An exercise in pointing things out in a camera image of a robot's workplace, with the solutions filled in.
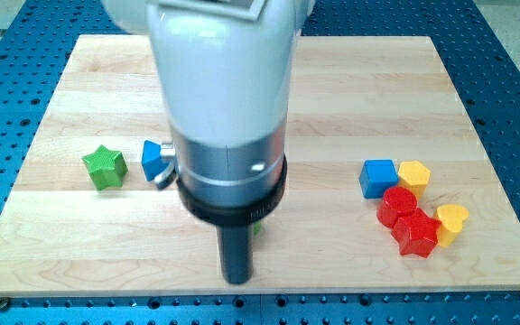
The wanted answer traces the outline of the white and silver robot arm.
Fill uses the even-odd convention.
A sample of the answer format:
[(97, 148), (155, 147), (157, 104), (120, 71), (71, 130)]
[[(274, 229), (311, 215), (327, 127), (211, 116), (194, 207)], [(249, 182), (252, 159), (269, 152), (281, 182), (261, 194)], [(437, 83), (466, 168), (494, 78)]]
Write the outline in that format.
[(258, 201), (282, 173), (293, 50), (312, 0), (103, 0), (149, 36), (179, 175), (219, 207)]

